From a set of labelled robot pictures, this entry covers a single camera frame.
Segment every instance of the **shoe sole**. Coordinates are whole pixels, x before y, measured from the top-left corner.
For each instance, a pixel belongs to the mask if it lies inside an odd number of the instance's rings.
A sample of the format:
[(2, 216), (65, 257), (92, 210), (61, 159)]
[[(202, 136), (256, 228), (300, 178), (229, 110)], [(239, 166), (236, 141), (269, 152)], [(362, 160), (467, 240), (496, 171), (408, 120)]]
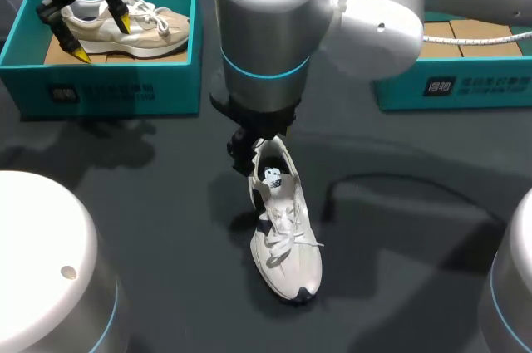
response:
[(280, 298), (283, 303), (288, 303), (290, 305), (294, 306), (300, 306), (304, 305), (306, 303), (309, 303), (315, 295), (310, 293), (307, 288), (300, 287), (298, 291), (298, 295), (293, 298), (286, 297), (282, 293), (280, 293), (276, 287), (273, 286), (273, 284), (270, 282), (268, 277), (266, 277), (262, 271), (262, 268), (259, 265), (259, 257), (257, 256), (257, 250), (256, 250), (256, 234), (253, 235), (251, 238), (251, 243), (249, 244), (250, 250), (251, 250), (251, 256), (253, 257), (253, 261), (255, 262), (255, 267), (259, 271), (260, 276), (263, 278), (263, 280), (268, 284), (269, 289), (275, 293), (275, 296)]
[(127, 46), (126, 44), (116, 42), (89, 42), (87, 40), (80, 40), (80, 44), (87, 54), (110, 54), (112, 52), (125, 53), (134, 58), (149, 60), (154, 58), (161, 58), (167, 56), (174, 51), (185, 48), (189, 42), (188, 37), (182, 42), (172, 44), (165, 47), (157, 48), (139, 48)]

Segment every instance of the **teal cardboard box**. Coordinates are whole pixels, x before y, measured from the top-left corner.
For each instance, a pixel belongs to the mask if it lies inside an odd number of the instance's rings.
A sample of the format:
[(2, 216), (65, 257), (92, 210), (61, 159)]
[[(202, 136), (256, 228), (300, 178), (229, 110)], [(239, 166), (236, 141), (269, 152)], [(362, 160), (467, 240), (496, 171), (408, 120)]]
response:
[[(460, 18), (426, 14), (432, 22), (452, 19)], [(532, 106), (532, 40), (518, 44), (522, 56), (420, 58), (402, 75), (373, 83), (378, 105), (381, 110)]]
[(43, 65), (52, 39), (24, 0), (0, 56), (0, 78), (23, 118), (195, 115), (200, 110), (202, 22), (198, 0), (146, 0), (190, 17), (183, 62)]

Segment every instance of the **logo on box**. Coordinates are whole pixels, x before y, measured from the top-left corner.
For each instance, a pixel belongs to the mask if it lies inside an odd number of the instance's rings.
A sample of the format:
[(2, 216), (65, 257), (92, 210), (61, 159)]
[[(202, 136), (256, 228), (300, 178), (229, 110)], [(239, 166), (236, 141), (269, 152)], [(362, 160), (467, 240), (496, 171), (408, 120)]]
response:
[(77, 104), (80, 98), (77, 95), (76, 88), (71, 83), (53, 83), (48, 85), (50, 97), (53, 102)]
[(449, 96), (455, 83), (455, 76), (431, 77), (426, 82), (425, 92), (423, 95), (425, 97)]

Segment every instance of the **shoelace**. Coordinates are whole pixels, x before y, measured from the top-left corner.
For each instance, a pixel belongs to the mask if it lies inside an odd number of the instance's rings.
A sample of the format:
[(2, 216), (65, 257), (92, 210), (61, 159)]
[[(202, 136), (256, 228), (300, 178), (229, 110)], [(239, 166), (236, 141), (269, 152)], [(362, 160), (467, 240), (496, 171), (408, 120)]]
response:
[(273, 211), (273, 216), (275, 217), (273, 221), (278, 226), (273, 235), (265, 237), (266, 245), (271, 245), (270, 256), (272, 260), (276, 261), (290, 252), (296, 243), (311, 247), (323, 246), (321, 243), (315, 243), (306, 239), (303, 230), (296, 232), (298, 225), (301, 224), (298, 215), (298, 208), (296, 209), (296, 213), (294, 213), (293, 208), (287, 208), (284, 211)]
[(155, 4), (145, 2), (144, 0), (130, 0), (134, 4), (129, 7), (130, 17), (139, 18), (144, 22), (156, 22), (157, 31), (161, 36), (168, 36), (170, 32), (170, 25), (159, 15), (162, 11), (170, 11), (169, 8), (159, 7), (155, 8)]

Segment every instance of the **white sneaker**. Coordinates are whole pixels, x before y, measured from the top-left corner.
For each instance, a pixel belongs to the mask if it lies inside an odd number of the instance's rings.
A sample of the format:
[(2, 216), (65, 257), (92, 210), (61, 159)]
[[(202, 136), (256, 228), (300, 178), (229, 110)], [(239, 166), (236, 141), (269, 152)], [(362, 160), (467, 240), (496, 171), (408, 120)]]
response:
[(259, 140), (255, 152), (255, 170), (248, 183), (260, 215), (251, 254), (275, 293), (287, 301), (304, 303), (322, 281), (322, 245), (310, 227), (301, 180), (279, 137)]
[(189, 18), (144, 0), (122, 0), (128, 7), (131, 33), (122, 33), (105, 0), (76, 0), (62, 9), (72, 34), (87, 54), (124, 52), (137, 58), (156, 58), (184, 48)]

